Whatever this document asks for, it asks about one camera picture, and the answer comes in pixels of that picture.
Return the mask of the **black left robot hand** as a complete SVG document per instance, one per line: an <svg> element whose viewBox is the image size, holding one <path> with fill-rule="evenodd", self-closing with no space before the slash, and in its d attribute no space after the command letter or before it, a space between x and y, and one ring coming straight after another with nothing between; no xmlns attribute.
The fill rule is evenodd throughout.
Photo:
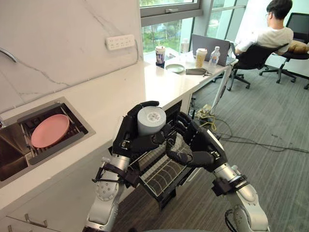
<svg viewBox="0 0 309 232"><path fill-rule="evenodd" d="M158 132L141 136L138 134L138 112L147 106L158 106L158 101L146 101L137 104L123 117L118 134L113 141L112 153L131 158L159 147L171 131L171 125L165 124Z"/></svg>

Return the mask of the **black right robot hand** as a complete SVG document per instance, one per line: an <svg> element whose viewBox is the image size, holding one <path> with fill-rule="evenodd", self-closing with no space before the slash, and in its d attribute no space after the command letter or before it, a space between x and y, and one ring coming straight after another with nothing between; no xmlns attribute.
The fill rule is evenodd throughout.
<svg viewBox="0 0 309 232"><path fill-rule="evenodd" d="M214 134L210 130L200 127L187 114L179 113L175 130L190 147L191 153L172 151L171 142L167 142L166 154L170 159L183 166L204 168L208 172L213 172L227 163L223 146Z"/></svg>

